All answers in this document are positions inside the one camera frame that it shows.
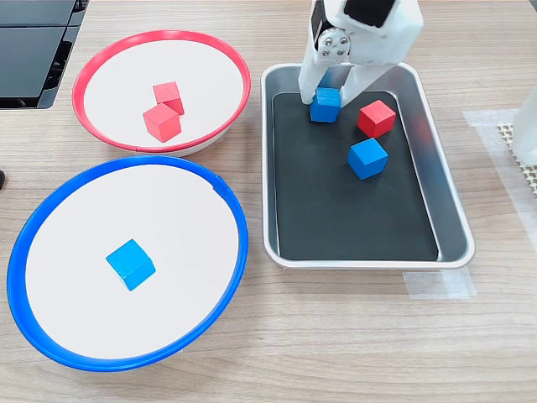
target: bowl rim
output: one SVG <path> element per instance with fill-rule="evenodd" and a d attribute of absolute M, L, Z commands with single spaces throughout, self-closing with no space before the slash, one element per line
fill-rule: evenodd
<path fill-rule="evenodd" d="M 101 66 L 104 65 L 113 56 L 139 44 L 146 44 L 149 42 L 156 42 L 160 40 L 189 40 L 192 42 L 198 42 L 215 48 L 216 50 L 221 51 L 224 55 L 229 57 L 232 62 L 237 66 L 242 76 L 242 98 L 238 105 L 237 111 L 235 111 L 235 113 L 219 128 L 213 130 L 212 132 L 206 134 L 203 137 L 189 141 L 187 143 L 175 144 L 164 147 L 139 147 L 136 145 L 119 143 L 118 141 L 108 138 L 104 133 L 99 131 L 91 123 L 90 119 L 86 115 L 86 109 L 84 108 L 84 95 L 86 94 L 86 89 L 90 80 L 101 68 Z M 251 90 L 252 77 L 250 76 L 250 70 L 248 69 L 246 61 L 244 61 L 242 56 L 226 42 L 214 36 L 203 34 L 200 32 L 185 31 L 181 29 L 159 29 L 155 31 L 143 32 L 141 34 L 135 34 L 133 36 L 121 39 L 118 42 L 109 45 L 108 47 L 94 55 L 90 59 L 90 61 L 88 61 L 86 65 L 82 68 L 81 72 L 78 74 L 78 77 L 75 80 L 75 85 L 73 86 L 72 92 L 72 103 L 73 109 L 75 110 L 75 115 L 82 124 L 82 126 L 94 137 L 97 137 L 101 141 L 113 145 L 114 147 L 118 147 L 120 149 L 127 149 L 130 151 L 137 151 L 142 153 L 169 153 L 173 151 L 185 151 L 190 148 L 199 146 L 200 144 L 204 144 L 205 142 L 214 139 L 224 130 L 229 128 L 229 126 L 231 126 L 231 124 L 242 113 L 242 110 L 246 107 Z"/>
<path fill-rule="evenodd" d="M 98 359 L 73 353 L 55 342 L 39 325 L 29 304 L 26 290 L 26 263 L 35 235 L 47 217 L 74 191 L 87 183 L 117 170 L 139 165 L 167 165 L 188 170 L 213 185 L 215 192 L 226 202 L 235 217 L 238 232 L 237 260 L 227 288 L 211 312 L 187 334 L 162 348 L 137 357 L 122 359 Z M 9 308 L 20 332 L 42 354 L 54 361 L 75 369 L 93 372 L 116 372 L 153 364 L 180 351 L 204 333 L 224 312 L 233 298 L 246 267 L 248 256 L 248 227 L 246 216 L 232 189 L 224 180 L 201 165 L 181 158 L 164 155 L 134 155 L 108 161 L 86 170 L 48 196 L 24 224 L 13 246 L 8 264 L 7 292 Z"/>

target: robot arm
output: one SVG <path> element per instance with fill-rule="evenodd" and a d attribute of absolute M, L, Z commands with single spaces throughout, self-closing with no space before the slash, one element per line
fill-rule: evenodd
<path fill-rule="evenodd" d="M 353 66 L 344 107 L 408 54 L 423 27 L 418 0 L 313 0 L 299 87 L 310 104 L 329 67 Z"/>

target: blue rim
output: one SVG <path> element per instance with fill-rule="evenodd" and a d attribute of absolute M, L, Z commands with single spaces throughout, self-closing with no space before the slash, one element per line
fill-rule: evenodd
<path fill-rule="evenodd" d="M 44 332 L 30 308 L 28 295 L 26 293 L 26 261 L 30 245 L 43 222 L 71 193 L 100 176 L 137 165 L 174 166 L 201 176 L 213 185 L 216 193 L 224 199 L 232 210 L 237 223 L 239 243 L 237 263 L 235 264 L 233 276 L 224 295 L 209 315 L 207 315 L 206 318 L 189 333 L 164 348 L 128 359 L 94 359 L 77 353 L 72 353 L 66 348 L 61 347 Z M 238 199 L 220 176 L 213 174 L 208 169 L 198 164 L 176 157 L 142 155 L 122 158 L 120 160 L 114 160 L 95 166 L 75 176 L 70 181 L 67 181 L 47 197 L 30 216 L 26 224 L 24 224 L 15 246 L 13 246 L 13 252 L 11 253 L 11 259 L 9 260 L 7 287 L 9 306 L 13 314 L 13 319 L 28 341 L 41 353 L 60 364 L 76 369 L 96 372 L 124 371 L 127 369 L 139 368 L 165 359 L 171 354 L 176 353 L 196 340 L 212 325 L 212 323 L 214 323 L 224 309 L 226 309 L 227 304 L 229 304 L 233 294 L 235 294 L 235 291 L 238 288 L 246 266 L 247 255 L 248 228 L 246 225 L 246 217 L 244 216 L 244 212 L 242 211 Z"/>

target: blue cube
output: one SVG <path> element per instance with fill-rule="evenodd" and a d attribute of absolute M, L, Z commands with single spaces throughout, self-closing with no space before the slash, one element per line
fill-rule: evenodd
<path fill-rule="evenodd" d="M 153 261 L 134 239 L 109 254 L 107 261 L 122 278 L 129 291 L 134 290 L 156 271 Z"/>
<path fill-rule="evenodd" d="M 388 153 L 376 139 L 369 139 L 354 144 L 349 152 L 348 164 L 364 180 L 381 173 L 388 161 Z"/>
<path fill-rule="evenodd" d="M 313 122 L 334 123 L 341 111 L 341 97 L 336 88 L 317 88 L 310 105 Z"/>

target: red rim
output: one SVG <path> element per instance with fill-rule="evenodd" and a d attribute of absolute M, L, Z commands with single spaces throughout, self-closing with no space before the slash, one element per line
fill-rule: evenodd
<path fill-rule="evenodd" d="M 138 44 L 145 44 L 159 40 L 190 40 L 192 42 L 199 42 L 220 50 L 224 55 L 229 57 L 233 63 L 235 63 L 242 76 L 242 99 L 237 111 L 220 128 L 217 128 L 213 132 L 200 137 L 199 139 L 189 141 L 188 143 L 170 145 L 168 147 L 137 147 L 135 145 L 118 143 L 117 141 L 109 139 L 105 134 L 101 133 L 96 129 L 95 126 L 93 126 L 93 124 L 90 122 L 90 119 L 86 115 L 86 110 L 84 108 L 84 94 L 86 93 L 88 83 L 96 71 L 99 70 L 101 66 L 113 56 Z M 227 129 L 246 107 L 251 89 L 252 78 L 250 77 L 250 70 L 248 69 L 244 59 L 229 44 L 215 38 L 214 36 L 201 34 L 199 32 L 181 31 L 178 29 L 163 29 L 158 31 L 144 32 L 142 34 L 136 34 L 134 36 L 121 39 L 120 41 L 116 42 L 115 44 L 111 44 L 93 56 L 76 78 L 75 86 L 73 87 L 73 108 L 75 109 L 75 115 L 81 122 L 82 126 L 84 126 L 84 128 L 92 135 L 105 143 L 119 147 L 120 149 L 129 149 L 131 151 L 143 153 L 169 153 L 172 151 L 180 151 L 189 149 L 191 147 L 196 147 L 197 145 L 203 144 L 206 141 L 216 137 L 222 131 Z"/>

